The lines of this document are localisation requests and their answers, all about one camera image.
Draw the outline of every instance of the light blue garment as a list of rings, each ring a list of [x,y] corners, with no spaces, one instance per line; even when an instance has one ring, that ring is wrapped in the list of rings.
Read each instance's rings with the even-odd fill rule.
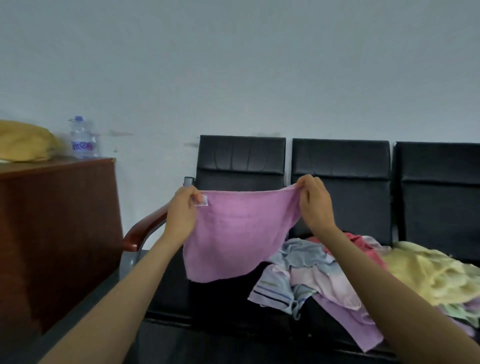
[[[280,266],[269,265],[255,284],[249,301],[276,308],[300,320],[300,309],[306,299],[317,291],[302,284],[290,287],[290,274]]]
[[[316,266],[325,274],[339,271],[341,268],[330,254],[324,251],[324,246],[298,238],[287,240],[279,252],[273,254],[268,261],[283,269],[310,268]]]

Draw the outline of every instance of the black leather seat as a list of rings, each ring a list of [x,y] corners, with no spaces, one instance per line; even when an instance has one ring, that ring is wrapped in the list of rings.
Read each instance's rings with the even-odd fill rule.
[[[291,182],[304,174],[320,177],[329,191],[339,228],[391,243],[390,145],[386,141],[293,139]],[[311,236],[303,221],[292,237]],[[301,310],[301,324],[318,343],[356,347],[348,332],[313,298]]]
[[[267,191],[284,186],[284,138],[202,135],[195,186],[200,190]],[[234,333],[288,335],[289,316],[247,300],[265,263],[211,283],[189,282],[182,251],[170,262],[146,317]]]
[[[480,144],[397,143],[399,237],[480,263]]]

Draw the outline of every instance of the white tag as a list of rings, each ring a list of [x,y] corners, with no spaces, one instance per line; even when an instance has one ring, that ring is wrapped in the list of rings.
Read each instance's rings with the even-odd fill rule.
[[[208,206],[208,199],[207,196],[204,194],[202,195],[202,198],[204,199],[202,202],[195,202],[195,206]]]

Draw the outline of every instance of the forearm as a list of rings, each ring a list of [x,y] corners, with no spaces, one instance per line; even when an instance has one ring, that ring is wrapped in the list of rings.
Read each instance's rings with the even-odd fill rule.
[[[414,291],[371,261],[338,229],[317,236],[372,319],[407,363],[478,363],[479,346]]]
[[[122,363],[167,265],[180,243],[161,237],[149,253],[41,360]]]

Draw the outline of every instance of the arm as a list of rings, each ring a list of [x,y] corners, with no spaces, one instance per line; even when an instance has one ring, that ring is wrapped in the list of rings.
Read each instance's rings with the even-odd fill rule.
[[[405,363],[479,363],[480,347],[447,317],[372,262],[334,221],[332,201],[322,181],[311,175],[303,187],[302,217],[331,251],[368,313]]]
[[[148,254],[40,361],[122,363],[173,255],[195,225],[193,187],[181,187],[170,202],[163,235]]]

